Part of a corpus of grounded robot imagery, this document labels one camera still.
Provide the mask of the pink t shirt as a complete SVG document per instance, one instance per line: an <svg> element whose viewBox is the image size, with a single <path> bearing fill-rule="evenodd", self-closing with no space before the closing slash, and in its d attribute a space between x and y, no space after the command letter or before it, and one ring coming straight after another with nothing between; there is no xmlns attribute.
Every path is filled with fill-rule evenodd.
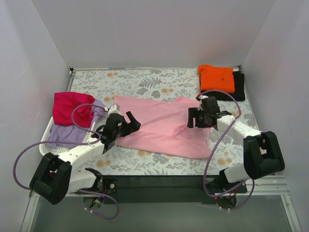
<svg viewBox="0 0 309 232"><path fill-rule="evenodd" d="M189 159L207 159L209 128L189 128L188 109L198 107L196 100L178 96L172 102L115 95L114 103L125 114L130 111L141 127L117 139L116 145Z"/></svg>

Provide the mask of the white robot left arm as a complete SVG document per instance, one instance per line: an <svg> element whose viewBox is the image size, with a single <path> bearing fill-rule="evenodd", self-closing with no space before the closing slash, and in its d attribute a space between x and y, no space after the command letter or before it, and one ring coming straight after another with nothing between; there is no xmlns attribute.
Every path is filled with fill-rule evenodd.
<svg viewBox="0 0 309 232"><path fill-rule="evenodd" d="M103 187L103 175L93 168L74 172L87 161L110 150L118 138L140 129L131 112L125 119L120 113L110 113L106 123L97 128L86 145L77 146L75 151L61 154L45 154L29 184L32 191L44 197L49 203L59 203L68 192L81 190L98 193Z"/></svg>

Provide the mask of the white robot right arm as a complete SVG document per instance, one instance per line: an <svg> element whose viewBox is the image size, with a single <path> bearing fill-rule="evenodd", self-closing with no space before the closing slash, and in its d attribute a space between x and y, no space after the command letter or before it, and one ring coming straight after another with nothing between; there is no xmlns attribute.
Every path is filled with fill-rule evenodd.
<svg viewBox="0 0 309 232"><path fill-rule="evenodd" d="M224 192L235 189L248 179L256 180L281 172L285 162L275 133L261 132L237 121L228 111L221 111L215 97L197 96L199 106L189 108L189 128L214 128L230 136L243 147L243 163L223 169L211 181L203 179L206 190L218 188Z"/></svg>

